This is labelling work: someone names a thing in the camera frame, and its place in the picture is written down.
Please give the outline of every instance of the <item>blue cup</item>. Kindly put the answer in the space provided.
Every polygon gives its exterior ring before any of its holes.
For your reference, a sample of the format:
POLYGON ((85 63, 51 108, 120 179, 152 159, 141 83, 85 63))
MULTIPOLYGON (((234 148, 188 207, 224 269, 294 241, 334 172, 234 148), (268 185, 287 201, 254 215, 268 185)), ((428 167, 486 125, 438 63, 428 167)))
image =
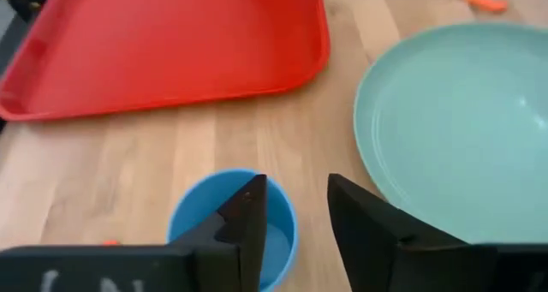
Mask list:
MULTIPOLYGON (((258 173, 248 169, 221 170, 195 184, 171 216, 167 242, 206 219, 258 173)), ((272 291, 291 268, 297 251, 297 217, 289 197, 271 178, 267 182, 266 244, 260 291, 272 291)))

